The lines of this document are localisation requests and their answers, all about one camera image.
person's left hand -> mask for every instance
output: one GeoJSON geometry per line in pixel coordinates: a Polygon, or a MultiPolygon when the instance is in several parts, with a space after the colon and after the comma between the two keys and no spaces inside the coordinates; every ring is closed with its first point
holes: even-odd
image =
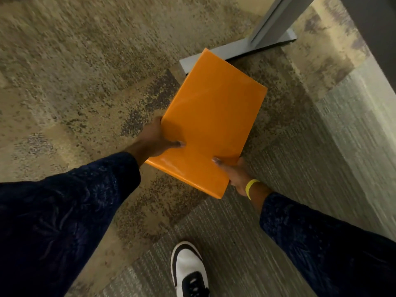
{"type": "Polygon", "coordinates": [[[150,150],[149,157],[159,156],[169,148],[185,146],[185,143],[178,140],[172,142],[164,138],[161,130],[161,119],[161,116],[155,117],[151,123],[146,124],[135,140],[135,143],[142,143],[150,150]]]}

shoe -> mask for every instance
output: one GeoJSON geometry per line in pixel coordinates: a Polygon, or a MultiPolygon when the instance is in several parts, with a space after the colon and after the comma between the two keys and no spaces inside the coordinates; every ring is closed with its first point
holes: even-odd
{"type": "Polygon", "coordinates": [[[174,248],[171,273],[177,297],[209,297],[202,257],[190,242],[181,242],[174,248]]]}

hand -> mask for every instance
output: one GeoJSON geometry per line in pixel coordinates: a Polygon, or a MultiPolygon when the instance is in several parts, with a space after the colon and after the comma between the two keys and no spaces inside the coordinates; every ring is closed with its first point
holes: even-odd
{"type": "Polygon", "coordinates": [[[149,148],[149,157],[159,156],[169,148],[181,148],[185,146],[183,142],[178,140],[172,142],[163,137],[161,119],[162,117],[155,117],[151,123],[146,124],[135,140],[135,143],[142,142],[149,148]]]}
{"type": "Polygon", "coordinates": [[[230,184],[236,187],[238,193],[242,196],[247,196],[245,191],[246,186],[250,180],[255,178],[248,173],[248,169],[243,157],[240,157],[237,164],[234,166],[226,165],[216,157],[212,160],[220,169],[228,174],[228,177],[230,178],[230,184]]]}

shoe sole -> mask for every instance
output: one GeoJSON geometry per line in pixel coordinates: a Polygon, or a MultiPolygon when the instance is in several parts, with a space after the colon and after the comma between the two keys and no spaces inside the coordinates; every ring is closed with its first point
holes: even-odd
{"type": "Polygon", "coordinates": [[[173,258],[175,257],[175,251],[176,251],[176,249],[177,249],[178,247],[180,247],[181,245],[189,245],[190,247],[192,247],[192,248],[196,251],[196,253],[200,256],[200,258],[202,258],[202,256],[201,256],[201,254],[199,253],[199,251],[198,251],[198,250],[196,249],[196,247],[195,247],[193,244],[191,244],[190,242],[183,241],[183,242],[180,242],[179,244],[177,244],[177,245],[175,246],[175,248],[173,249],[173,251],[172,251],[172,256],[171,256],[171,275],[172,275],[173,285],[175,285],[175,276],[173,275],[173,269],[172,269],[173,258]]]}

gray carpet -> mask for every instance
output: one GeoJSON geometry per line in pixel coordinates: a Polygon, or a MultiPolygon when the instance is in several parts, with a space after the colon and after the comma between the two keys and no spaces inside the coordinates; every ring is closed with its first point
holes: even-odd
{"type": "MultiPolygon", "coordinates": [[[[246,159],[252,172],[280,193],[395,239],[395,102],[369,58],[246,159]]],[[[196,207],[100,296],[175,296],[170,256],[183,239],[203,255],[211,296],[314,295],[260,230],[249,201],[228,189],[222,200],[208,198],[196,207]]]]}

